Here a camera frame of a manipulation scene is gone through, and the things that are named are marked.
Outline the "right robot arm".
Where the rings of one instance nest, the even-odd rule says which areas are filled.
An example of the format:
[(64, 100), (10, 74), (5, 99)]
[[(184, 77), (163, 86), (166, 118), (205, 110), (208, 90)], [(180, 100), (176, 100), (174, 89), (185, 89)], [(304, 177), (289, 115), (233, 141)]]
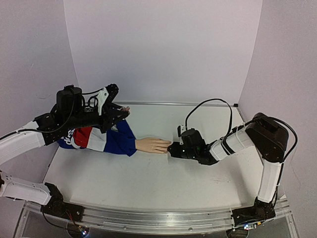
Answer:
[(280, 119), (257, 113), (245, 124), (207, 144), (196, 129), (178, 127), (179, 141), (168, 147), (171, 157), (195, 160), (212, 166), (249, 147), (255, 147), (263, 162), (260, 188), (253, 206), (232, 210), (233, 228), (250, 229), (275, 217), (278, 187), (284, 162), (298, 143), (295, 130)]

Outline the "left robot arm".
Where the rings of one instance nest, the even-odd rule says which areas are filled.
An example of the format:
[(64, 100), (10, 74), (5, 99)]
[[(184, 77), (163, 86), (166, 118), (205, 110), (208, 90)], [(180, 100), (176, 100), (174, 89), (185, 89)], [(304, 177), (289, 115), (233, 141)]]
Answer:
[[(36, 148), (48, 146), (68, 135), (72, 129), (92, 127), (102, 136), (129, 113), (113, 100), (118, 94), (116, 84), (91, 92), (89, 100), (74, 85), (65, 86), (56, 94), (56, 104), (49, 113), (34, 118), (18, 130), (0, 139), (0, 162), (4, 164)], [(0, 173), (2, 197), (35, 202), (45, 214), (79, 222), (83, 206), (67, 203), (57, 186), (52, 183), (34, 183)]]

